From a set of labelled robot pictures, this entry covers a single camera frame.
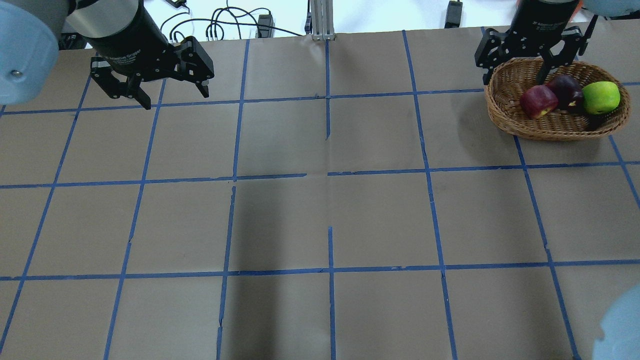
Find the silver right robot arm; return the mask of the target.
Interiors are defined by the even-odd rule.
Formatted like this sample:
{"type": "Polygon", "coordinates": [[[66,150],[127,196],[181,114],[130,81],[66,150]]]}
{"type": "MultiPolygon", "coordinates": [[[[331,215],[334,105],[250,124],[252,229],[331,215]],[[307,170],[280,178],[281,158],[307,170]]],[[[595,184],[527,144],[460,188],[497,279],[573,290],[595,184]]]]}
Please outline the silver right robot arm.
{"type": "Polygon", "coordinates": [[[482,81],[488,85],[498,77],[498,67],[513,59],[538,59],[534,80],[542,84],[546,76],[571,66],[589,44],[598,18],[626,17],[639,11],[637,0],[517,0],[509,29],[483,30],[474,49],[476,67],[485,69],[482,81]],[[592,19],[585,31],[569,27],[575,13],[585,7],[592,19]]]}

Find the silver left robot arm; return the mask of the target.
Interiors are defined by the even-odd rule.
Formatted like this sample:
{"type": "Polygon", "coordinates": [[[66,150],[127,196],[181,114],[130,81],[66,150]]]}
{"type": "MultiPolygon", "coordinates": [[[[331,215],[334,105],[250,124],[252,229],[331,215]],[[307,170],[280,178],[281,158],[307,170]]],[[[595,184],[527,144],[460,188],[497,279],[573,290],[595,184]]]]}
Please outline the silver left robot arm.
{"type": "Polygon", "coordinates": [[[142,82],[171,78],[196,85],[203,97],[214,64],[188,36],[171,44],[141,0],[3,0],[0,3],[2,105],[34,100],[58,59],[58,41],[69,24],[97,55],[90,78],[113,99],[151,108],[142,82]]]}

